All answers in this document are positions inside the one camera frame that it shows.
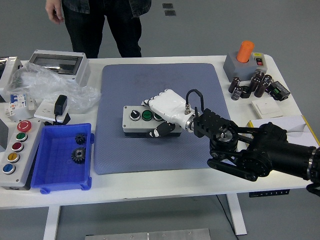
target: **shirt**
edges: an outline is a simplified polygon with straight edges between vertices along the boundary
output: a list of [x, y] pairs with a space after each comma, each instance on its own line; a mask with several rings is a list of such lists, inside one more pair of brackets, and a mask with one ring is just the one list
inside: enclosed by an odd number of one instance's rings
[[[145, 14], [151, 7], [151, 0], [128, 0], [131, 6], [132, 14], [135, 18]], [[62, 0], [62, 3], [70, 10], [89, 14], [89, 0]]]

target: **black gear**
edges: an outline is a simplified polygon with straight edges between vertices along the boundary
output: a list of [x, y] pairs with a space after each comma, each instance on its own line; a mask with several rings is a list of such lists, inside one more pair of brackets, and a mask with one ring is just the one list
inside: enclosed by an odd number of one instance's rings
[[79, 144], [79, 145], [82, 145], [82, 144], [84, 144], [84, 143], [86, 142], [86, 137], [85, 137], [85, 135], [82, 134], [82, 133], [78, 133], [78, 134], [75, 136], [74, 139], [75, 139], [76, 143]]
[[71, 158], [76, 164], [83, 164], [86, 160], [86, 149], [84, 147], [75, 149], [71, 154]]

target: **power adapter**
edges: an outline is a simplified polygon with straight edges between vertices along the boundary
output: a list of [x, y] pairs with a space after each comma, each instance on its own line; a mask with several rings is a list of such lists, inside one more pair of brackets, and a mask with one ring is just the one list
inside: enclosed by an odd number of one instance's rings
[[67, 106], [67, 96], [65, 95], [59, 95], [58, 99], [56, 100], [54, 104], [54, 115], [55, 116], [61, 116]]

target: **black pants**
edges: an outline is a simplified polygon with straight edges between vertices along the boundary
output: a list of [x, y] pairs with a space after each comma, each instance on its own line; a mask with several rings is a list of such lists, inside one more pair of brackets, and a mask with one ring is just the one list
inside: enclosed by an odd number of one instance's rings
[[140, 58], [138, 41], [142, 28], [140, 19], [133, 17], [128, 0], [90, 0], [90, 14], [72, 11], [62, 5], [66, 29], [74, 52], [87, 58], [98, 57], [103, 37], [105, 16], [123, 58]]

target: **plastic bag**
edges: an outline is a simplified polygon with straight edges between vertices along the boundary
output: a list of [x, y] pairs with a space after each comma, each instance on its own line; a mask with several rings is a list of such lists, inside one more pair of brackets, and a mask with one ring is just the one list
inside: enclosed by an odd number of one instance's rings
[[81, 114], [100, 100], [101, 93], [94, 87], [80, 87], [58, 73], [27, 62], [11, 77], [4, 89], [9, 94], [27, 94], [36, 100], [55, 103], [59, 95], [67, 96], [69, 113]]

